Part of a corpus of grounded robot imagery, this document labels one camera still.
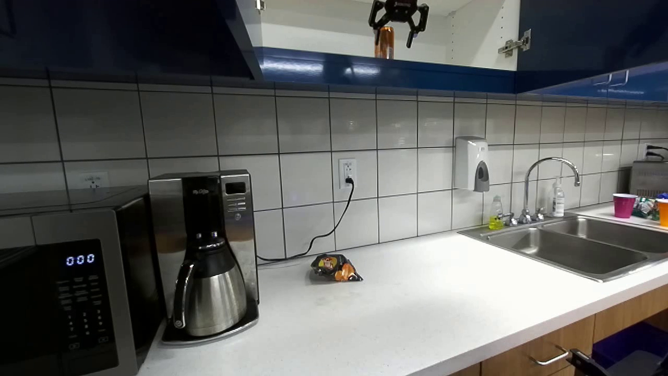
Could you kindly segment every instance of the soap dispenser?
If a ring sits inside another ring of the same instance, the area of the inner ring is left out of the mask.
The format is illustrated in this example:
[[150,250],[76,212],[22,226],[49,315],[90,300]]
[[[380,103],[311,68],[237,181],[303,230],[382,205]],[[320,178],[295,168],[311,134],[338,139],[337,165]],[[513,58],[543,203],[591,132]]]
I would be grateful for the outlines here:
[[488,144],[482,138],[457,138],[456,188],[488,192]]

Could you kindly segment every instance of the kitchen countertop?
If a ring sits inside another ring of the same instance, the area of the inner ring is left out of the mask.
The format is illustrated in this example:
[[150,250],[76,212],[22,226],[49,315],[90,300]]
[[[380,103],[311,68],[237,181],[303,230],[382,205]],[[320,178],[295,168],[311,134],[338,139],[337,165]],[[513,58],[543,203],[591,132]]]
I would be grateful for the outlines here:
[[345,255],[364,282],[318,285],[311,256],[263,266],[257,326],[201,344],[157,337],[141,376],[450,373],[668,282],[666,262],[595,282],[462,234]]

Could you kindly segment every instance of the upper cabinet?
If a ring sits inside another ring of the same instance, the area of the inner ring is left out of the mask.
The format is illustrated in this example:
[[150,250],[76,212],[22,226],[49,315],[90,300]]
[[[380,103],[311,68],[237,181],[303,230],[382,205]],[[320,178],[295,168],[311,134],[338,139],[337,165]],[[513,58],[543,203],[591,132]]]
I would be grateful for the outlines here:
[[[532,37],[519,61],[519,92],[560,85],[547,92],[659,98],[662,90],[646,85],[666,79],[666,66],[654,65],[668,61],[666,14],[666,0],[522,0],[520,32]],[[561,85],[575,79],[585,79],[580,90]]]
[[235,0],[0,0],[0,68],[260,78]]

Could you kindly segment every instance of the bottle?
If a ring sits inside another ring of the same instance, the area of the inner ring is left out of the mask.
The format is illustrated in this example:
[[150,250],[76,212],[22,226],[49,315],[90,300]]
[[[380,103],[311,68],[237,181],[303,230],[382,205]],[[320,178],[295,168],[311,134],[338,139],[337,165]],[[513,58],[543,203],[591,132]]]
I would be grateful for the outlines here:
[[492,206],[495,206],[495,215],[486,221],[486,230],[490,231],[505,228],[502,197],[495,197]]
[[555,200],[553,200],[553,215],[563,217],[566,212],[566,197],[561,191],[561,180],[555,180]]

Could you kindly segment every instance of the wooden cabinet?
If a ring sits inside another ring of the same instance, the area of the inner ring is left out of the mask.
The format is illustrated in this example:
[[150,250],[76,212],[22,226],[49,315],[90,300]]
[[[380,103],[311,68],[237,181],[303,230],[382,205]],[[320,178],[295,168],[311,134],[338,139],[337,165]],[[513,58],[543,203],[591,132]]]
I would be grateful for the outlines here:
[[668,287],[624,300],[498,358],[484,359],[482,363],[466,367],[456,376],[575,376],[577,372],[568,361],[555,361],[547,367],[542,367],[532,361],[532,358],[551,359],[561,353],[557,346],[580,349],[582,353],[591,355],[597,340],[644,320],[650,320],[659,327],[668,327]]
[[505,351],[498,358],[482,361],[482,376],[550,376],[557,373],[563,367],[571,367],[568,361],[557,361],[553,366],[542,367],[532,361],[535,359],[551,359],[560,355],[557,349],[582,349],[591,353],[594,349],[594,317],[582,322],[571,323],[561,331],[555,331],[547,337],[531,340],[519,349]]

